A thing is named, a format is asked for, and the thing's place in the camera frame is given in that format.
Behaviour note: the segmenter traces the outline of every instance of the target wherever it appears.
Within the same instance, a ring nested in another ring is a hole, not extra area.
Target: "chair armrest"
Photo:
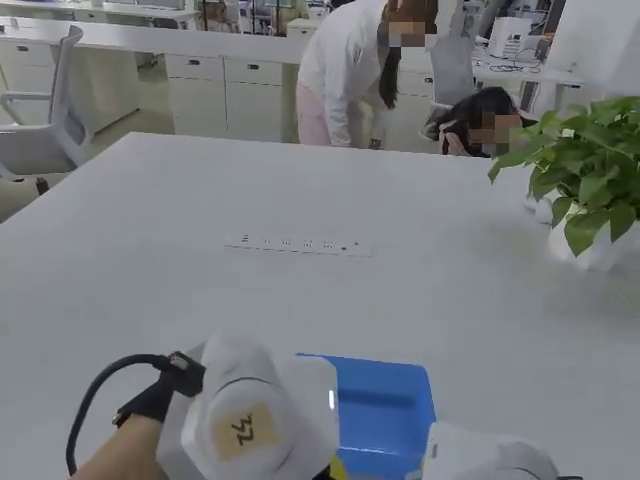
[[[4,102],[11,100],[51,100],[51,94],[39,92],[14,92],[12,90],[8,90],[0,96],[0,101]]]
[[[13,119],[14,122],[23,125],[24,122],[18,115],[18,112],[15,111],[11,102],[13,100],[47,100],[51,101],[50,93],[38,93],[38,92],[14,92],[7,91],[0,95],[0,106],[9,114],[9,116]]]

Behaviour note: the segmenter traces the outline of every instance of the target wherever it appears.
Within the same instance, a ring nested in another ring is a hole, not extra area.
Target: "hand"
[[[370,150],[380,150],[382,148],[382,140],[378,140],[376,138],[372,138],[371,142],[369,142]]]

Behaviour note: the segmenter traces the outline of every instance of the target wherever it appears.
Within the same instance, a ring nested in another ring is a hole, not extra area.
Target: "wrist strap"
[[[163,423],[172,398],[173,388],[165,382],[157,381],[120,407],[111,423],[120,428],[131,415],[140,415]]]

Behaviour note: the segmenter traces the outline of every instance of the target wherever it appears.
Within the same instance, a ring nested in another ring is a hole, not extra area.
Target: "white pot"
[[[569,209],[569,213],[575,213],[576,211],[577,207],[575,205]],[[640,234],[640,222],[636,222],[627,233],[615,243],[611,243],[611,229],[607,222],[596,234],[593,245],[576,258],[564,236],[566,224],[565,217],[551,230],[548,241],[549,250],[555,257],[564,262],[572,263],[581,270],[597,272],[611,270],[613,266],[620,263],[627,253],[635,248],[636,240]]]
[[[538,202],[532,195],[527,195],[524,200],[524,208],[530,210],[534,213],[535,219],[539,223],[543,223],[545,225],[551,225],[551,221],[553,220],[553,213],[551,211],[551,206],[553,202],[560,196],[557,191],[553,191],[548,193]]]

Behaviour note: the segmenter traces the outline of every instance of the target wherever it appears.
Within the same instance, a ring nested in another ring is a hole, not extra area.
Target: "white cabinet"
[[[295,135],[294,67],[225,59],[227,136],[289,142]]]
[[[398,101],[385,132],[385,150],[437,153],[437,144],[418,132],[432,109],[433,77],[430,74],[400,72]]]
[[[167,55],[166,64],[175,133],[226,137],[223,60]]]
[[[282,87],[227,83],[229,138],[282,141]]]

